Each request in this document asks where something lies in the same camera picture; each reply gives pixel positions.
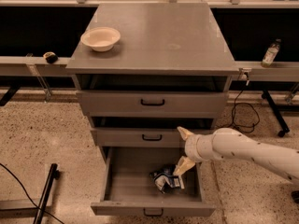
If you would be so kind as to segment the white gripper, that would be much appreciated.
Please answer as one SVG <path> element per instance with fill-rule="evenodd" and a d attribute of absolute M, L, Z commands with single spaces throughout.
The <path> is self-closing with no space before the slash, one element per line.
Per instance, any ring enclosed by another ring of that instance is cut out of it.
<path fill-rule="evenodd" d="M 191 131 L 178 126 L 178 132 L 185 141 L 186 156 L 182 156 L 173 175 L 183 175 L 192 169 L 196 162 L 208 161 L 214 158 L 212 146 L 213 135 L 193 134 Z"/>

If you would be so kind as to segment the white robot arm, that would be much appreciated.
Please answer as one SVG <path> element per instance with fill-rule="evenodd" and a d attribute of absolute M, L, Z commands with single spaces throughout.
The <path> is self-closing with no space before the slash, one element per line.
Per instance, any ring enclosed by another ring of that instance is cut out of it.
<path fill-rule="evenodd" d="M 212 134 L 196 134 L 178 127 L 185 141 L 185 156 L 173 175 L 183 175 L 202 161 L 239 159 L 252 161 L 264 169 L 299 185 L 299 151 L 255 141 L 231 128 L 220 128 Z"/>

